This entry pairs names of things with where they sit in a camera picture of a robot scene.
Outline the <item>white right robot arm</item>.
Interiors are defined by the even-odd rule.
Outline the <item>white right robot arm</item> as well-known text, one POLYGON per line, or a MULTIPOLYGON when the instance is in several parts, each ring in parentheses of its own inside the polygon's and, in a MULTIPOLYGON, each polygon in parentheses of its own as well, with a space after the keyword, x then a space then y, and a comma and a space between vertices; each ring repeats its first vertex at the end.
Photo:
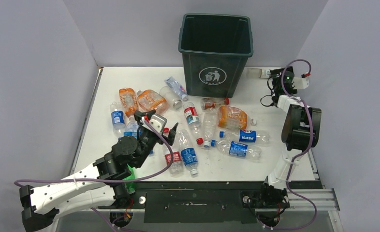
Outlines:
POLYGON ((285 148, 261 189, 252 194, 256 208, 288 207, 287 186, 301 157, 318 143, 322 111, 302 102, 296 94, 309 87, 309 73, 296 77, 291 66, 286 69, 249 68, 249 78, 264 78, 270 90, 271 106, 286 113, 281 131, 285 148))

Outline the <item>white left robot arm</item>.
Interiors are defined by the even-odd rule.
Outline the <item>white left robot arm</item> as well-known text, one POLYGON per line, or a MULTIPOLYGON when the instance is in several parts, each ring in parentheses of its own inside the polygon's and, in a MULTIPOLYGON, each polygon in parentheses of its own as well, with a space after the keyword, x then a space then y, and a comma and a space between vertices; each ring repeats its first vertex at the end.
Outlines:
POLYGON ((174 144, 178 123, 163 131, 167 119, 156 113, 136 111, 138 123, 136 136, 126 135, 118 139, 103 157, 74 174, 55 181, 39 180, 40 187, 24 180, 19 198, 23 210, 25 231, 37 232, 49 227, 56 219, 90 208, 123 208, 131 202, 127 183, 131 168, 141 168, 156 144, 168 149, 174 144))

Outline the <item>clear bottle red label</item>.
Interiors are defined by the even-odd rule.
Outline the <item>clear bottle red label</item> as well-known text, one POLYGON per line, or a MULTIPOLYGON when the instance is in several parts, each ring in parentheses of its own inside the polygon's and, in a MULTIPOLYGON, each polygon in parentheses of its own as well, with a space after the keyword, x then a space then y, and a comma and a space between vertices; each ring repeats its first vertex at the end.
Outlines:
POLYGON ((183 109, 184 117, 186 119, 190 133, 194 137, 197 145, 202 145, 204 143, 203 127, 194 103, 190 101, 185 102, 183 109))

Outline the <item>blue label bottle front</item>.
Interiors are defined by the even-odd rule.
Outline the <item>blue label bottle front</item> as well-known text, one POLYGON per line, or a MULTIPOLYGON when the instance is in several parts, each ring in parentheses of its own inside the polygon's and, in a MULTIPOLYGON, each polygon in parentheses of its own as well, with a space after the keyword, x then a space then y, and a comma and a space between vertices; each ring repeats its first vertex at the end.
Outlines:
POLYGON ((186 130, 180 129, 177 131, 177 139, 182 161, 189 170, 190 175, 196 177, 198 175, 198 158, 190 140, 190 135, 186 130))

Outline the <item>small clear bottle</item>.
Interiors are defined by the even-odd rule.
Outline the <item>small clear bottle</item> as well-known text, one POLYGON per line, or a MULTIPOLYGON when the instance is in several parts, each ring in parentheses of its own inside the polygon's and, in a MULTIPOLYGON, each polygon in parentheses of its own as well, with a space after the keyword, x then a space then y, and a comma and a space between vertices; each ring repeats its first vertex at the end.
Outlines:
POLYGON ((271 70, 267 68, 247 68, 246 77, 249 79, 268 79, 271 70))

